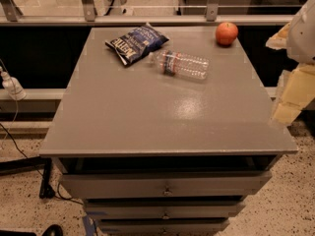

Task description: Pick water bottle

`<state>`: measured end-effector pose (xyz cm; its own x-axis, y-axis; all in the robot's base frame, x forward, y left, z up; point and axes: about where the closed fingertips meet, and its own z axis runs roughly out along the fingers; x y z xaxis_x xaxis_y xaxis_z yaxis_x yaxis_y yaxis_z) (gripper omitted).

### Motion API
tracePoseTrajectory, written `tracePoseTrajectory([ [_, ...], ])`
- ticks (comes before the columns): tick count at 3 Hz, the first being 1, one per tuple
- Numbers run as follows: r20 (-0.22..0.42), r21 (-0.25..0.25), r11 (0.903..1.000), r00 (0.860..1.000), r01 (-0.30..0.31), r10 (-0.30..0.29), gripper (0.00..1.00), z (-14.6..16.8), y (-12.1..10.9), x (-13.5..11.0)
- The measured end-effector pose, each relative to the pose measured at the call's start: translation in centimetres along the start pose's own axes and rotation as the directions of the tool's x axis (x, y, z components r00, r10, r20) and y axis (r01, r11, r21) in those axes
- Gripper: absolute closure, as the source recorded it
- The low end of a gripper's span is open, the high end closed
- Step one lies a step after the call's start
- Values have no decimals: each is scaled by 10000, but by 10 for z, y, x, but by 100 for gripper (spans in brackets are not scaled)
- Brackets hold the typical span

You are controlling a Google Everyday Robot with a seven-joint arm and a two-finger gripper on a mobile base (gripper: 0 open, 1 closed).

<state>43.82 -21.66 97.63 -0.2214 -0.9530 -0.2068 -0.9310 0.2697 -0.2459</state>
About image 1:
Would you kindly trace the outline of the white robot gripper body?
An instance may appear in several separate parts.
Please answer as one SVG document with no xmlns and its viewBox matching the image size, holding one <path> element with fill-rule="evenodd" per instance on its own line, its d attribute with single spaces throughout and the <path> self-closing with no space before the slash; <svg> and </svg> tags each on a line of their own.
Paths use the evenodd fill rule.
<svg viewBox="0 0 315 236">
<path fill-rule="evenodd" d="M 315 64 L 315 0 L 307 0 L 292 18 L 286 53 L 298 63 Z"/>
</svg>

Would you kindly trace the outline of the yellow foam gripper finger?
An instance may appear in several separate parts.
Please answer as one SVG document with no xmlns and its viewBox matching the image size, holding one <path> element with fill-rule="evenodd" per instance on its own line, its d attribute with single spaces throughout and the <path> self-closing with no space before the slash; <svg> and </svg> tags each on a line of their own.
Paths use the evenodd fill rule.
<svg viewBox="0 0 315 236">
<path fill-rule="evenodd" d="M 290 23 L 283 26 L 277 33 L 267 40 L 266 46 L 275 50 L 286 49 L 289 27 Z"/>
<path fill-rule="evenodd" d="M 293 71 L 283 70 L 276 89 L 271 120 L 290 125 L 315 98 L 315 65 L 299 63 Z"/>
</svg>

